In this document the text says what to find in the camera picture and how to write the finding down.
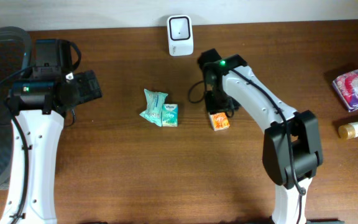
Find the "orange tissue pack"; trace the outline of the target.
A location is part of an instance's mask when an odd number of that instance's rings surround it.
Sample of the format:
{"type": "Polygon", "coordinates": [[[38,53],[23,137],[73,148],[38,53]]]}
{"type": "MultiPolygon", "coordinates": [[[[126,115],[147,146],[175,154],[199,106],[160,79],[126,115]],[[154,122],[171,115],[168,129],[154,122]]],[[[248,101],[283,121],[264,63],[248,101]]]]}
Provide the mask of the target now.
{"type": "Polygon", "coordinates": [[[209,119],[214,131],[221,131],[230,127],[229,120],[225,112],[209,114],[209,119]]]}

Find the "teal tissue pack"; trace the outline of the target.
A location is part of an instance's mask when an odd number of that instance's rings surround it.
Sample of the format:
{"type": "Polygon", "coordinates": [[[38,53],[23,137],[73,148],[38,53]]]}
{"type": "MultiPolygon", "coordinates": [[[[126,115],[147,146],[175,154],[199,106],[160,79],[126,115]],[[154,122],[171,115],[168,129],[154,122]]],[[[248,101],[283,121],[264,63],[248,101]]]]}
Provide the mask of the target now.
{"type": "Polygon", "coordinates": [[[162,126],[177,127],[178,126],[178,105],[164,104],[162,108],[162,126]]]}

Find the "teal wipes pouch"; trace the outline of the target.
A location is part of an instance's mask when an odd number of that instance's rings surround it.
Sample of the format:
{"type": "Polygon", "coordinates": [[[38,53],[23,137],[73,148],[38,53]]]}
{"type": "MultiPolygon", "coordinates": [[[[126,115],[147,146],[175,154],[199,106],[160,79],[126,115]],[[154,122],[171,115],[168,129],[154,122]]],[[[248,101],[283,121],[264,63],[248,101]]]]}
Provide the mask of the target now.
{"type": "Polygon", "coordinates": [[[145,98],[147,102],[146,110],[141,112],[140,116],[147,121],[162,126],[162,107],[165,103],[165,99],[168,96],[167,93],[144,90],[145,98]]]}

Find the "red purple floral package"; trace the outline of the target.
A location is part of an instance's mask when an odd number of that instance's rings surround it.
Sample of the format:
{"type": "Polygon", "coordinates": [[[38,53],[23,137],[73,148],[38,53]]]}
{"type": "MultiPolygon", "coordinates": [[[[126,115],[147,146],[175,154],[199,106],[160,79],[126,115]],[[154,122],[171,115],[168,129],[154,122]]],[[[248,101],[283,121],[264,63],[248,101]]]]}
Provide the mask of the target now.
{"type": "Polygon", "coordinates": [[[358,69],[336,77],[332,86],[348,112],[358,110],[358,69]]]}

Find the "cream tube gold cap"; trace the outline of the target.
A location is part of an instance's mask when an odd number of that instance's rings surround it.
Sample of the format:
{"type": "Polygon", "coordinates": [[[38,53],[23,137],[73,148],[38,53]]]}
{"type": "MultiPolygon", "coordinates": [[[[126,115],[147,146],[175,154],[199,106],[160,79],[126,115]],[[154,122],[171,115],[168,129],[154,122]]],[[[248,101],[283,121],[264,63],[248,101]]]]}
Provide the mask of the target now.
{"type": "Polygon", "coordinates": [[[358,122],[348,123],[338,128],[338,134],[341,139],[352,139],[358,137],[358,122]]]}

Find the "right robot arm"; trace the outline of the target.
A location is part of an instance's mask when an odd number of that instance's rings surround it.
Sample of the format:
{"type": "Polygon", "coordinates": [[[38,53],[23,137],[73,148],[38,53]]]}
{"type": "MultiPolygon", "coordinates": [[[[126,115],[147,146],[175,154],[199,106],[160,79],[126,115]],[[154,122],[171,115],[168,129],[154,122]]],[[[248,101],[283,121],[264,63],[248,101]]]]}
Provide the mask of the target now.
{"type": "Polygon", "coordinates": [[[264,134],[262,163],[275,184],[271,223],[307,223],[308,188],[323,163],[317,117],[302,113],[276,97],[238,54],[222,58],[215,49],[198,58],[209,114],[233,113],[239,108],[254,119],[264,134]]]}

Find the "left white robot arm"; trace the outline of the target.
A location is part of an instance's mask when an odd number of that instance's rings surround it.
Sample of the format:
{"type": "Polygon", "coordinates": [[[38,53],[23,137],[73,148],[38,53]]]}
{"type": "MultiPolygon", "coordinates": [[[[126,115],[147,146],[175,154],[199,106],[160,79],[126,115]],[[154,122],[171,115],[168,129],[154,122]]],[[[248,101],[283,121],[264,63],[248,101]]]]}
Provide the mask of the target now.
{"type": "Polygon", "coordinates": [[[11,117],[13,147],[7,202],[0,223],[56,223],[54,182],[65,117],[102,97],[94,71],[75,73],[81,52],[74,42],[35,43],[35,63],[18,72],[4,106],[11,117]]]}

